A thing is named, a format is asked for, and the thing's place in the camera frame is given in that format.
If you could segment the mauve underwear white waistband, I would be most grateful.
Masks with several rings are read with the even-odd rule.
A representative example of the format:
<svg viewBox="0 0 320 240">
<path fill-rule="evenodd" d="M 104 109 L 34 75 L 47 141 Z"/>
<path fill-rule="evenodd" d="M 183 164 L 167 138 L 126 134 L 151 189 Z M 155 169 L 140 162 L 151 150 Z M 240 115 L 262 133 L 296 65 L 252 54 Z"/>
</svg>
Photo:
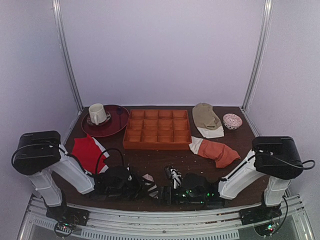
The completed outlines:
<svg viewBox="0 0 320 240">
<path fill-rule="evenodd" d="M 146 173 L 145 175 L 142 176 L 142 181 L 147 190 L 147 194 L 153 199 L 158 199 L 159 189 L 157 184 L 154 181 L 154 178 L 150 174 Z"/>
</svg>

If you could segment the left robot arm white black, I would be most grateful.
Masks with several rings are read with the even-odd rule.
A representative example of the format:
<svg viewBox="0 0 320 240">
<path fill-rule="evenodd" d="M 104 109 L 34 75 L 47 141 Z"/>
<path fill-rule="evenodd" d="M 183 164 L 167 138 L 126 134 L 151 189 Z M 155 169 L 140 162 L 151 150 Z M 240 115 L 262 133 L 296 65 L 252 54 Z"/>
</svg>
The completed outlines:
<svg viewBox="0 0 320 240">
<path fill-rule="evenodd" d="M 151 193 L 155 187 L 152 176 L 143 176 L 125 165 L 100 167 L 110 149 L 104 149 L 96 140 L 100 151 L 94 157 L 93 170 L 87 170 L 79 158 L 69 153 L 61 144 L 61 136 L 55 131 L 24 133 L 18 142 L 17 150 L 12 154 L 13 168 L 31 181 L 35 190 L 49 207 L 63 204 L 63 192 L 55 184 L 51 173 L 55 172 L 70 183 L 80 194 L 91 199 L 120 198 L 134 200 L 140 193 Z"/>
</svg>

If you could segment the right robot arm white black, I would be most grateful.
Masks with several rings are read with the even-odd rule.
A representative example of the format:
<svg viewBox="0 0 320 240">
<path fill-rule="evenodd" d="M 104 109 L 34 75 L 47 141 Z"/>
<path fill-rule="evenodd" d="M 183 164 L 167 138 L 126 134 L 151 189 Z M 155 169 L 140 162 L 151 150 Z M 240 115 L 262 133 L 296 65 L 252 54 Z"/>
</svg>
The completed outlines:
<svg viewBox="0 0 320 240">
<path fill-rule="evenodd" d="M 269 176 L 261 204 L 271 208 L 281 204 L 291 180 L 303 172 L 303 164 L 292 137 L 258 136 L 242 162 L 216 182 L 209 182 L 204 176 L 191 172 L 182 177 L 171 166 L 165 167 L 165 172 L 172 185 L 159 188 L 157 197 L 161 204 L 223 208 L 227 200 L 236 198 L 262 176 Z"/>
</svg>

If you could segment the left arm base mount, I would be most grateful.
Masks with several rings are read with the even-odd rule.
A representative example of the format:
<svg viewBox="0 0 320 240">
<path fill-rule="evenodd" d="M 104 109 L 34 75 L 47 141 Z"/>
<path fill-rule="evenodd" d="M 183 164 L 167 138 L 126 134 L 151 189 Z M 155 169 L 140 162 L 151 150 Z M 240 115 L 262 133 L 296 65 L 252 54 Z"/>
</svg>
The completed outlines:
<svg viewBox="0 0 320 240">
<path fill-rule="evenodd" d="M 46 216 L 56 221 L 53 231 L 60 238 L 69 237 L 78 226 L 86 226 L 90 212 L 85 209 L 60 205 L 46 205 Z"/>
</svg>

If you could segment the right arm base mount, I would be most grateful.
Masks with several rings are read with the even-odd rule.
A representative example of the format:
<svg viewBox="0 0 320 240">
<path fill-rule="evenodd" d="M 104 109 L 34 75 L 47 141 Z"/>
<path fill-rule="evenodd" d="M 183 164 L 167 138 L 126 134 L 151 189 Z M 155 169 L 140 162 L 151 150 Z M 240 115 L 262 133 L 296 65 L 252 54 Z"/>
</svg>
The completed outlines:
<svg viewBox="0 0 320 240">
<path fill-rule="evenodd" d="M 287 218 L 288 209 L 286 209 L 284 219 L 281 221 L 281 205 L 264 206 L 241 209 L 239 217 L 243 226 L 253 224 L 255 232 L 261 237 L 271 237 L 283 225 Z"/>
</svg>

